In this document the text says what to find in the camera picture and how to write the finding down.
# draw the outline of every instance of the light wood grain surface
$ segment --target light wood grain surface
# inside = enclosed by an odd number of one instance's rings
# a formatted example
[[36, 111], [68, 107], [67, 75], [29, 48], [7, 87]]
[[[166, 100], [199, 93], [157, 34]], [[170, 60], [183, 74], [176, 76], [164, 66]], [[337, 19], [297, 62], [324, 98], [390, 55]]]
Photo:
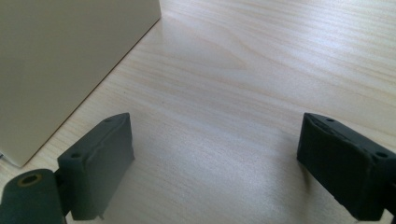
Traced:
[[296, 149], [305, 111], [396, 149], [396, 4], [161, 5], [163, 18], [25, 167], [0, 160], [0, 188], [56, 170], [99, 121], [129, 112], [136, 160], [106, 220], [81, 223], [356, 223]]

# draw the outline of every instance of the screw hole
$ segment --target screw hole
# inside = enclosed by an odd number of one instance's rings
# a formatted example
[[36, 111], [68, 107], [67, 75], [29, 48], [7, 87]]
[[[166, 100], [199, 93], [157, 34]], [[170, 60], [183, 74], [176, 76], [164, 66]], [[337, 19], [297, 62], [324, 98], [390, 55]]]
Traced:
[[18, 181], [18, 186], [29, 187], [41, 180], [41, 174], [28, 175]]
[[382, 157], [382, 158], [386, 158], [388, 155], [383, 153], [383, 152], [376, 152], [375, 155]]
[[80, 155], [79, 153], [73, 153], [71, 157], [72, 157], [73, 159], [76, 159], [76, 158], [79, 158], [80, 156], [81, 156], [81, 155]]

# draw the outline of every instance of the white cardboard box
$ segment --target white cardboard box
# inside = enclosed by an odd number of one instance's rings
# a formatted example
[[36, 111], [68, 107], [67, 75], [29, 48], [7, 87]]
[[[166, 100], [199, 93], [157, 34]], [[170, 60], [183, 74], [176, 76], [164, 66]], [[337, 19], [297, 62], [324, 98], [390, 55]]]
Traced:
[[23, 166], [160, 17], [158, 0], [0, 1], [0, 153]]

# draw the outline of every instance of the wood grain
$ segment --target wood grain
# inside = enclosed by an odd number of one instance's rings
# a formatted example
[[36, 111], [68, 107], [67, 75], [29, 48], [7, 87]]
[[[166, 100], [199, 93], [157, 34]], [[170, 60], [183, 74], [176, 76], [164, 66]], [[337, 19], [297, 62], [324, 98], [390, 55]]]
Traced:
[[85, 223], [355, 223], [296, 149], [305, 111], [396, 149], [396, 4], [161, 4], [162, 20], [24, 168], [0, 161], [0, 187], [57, 169], [97, 122], [129, 112], [136, 160], [106, 220]]

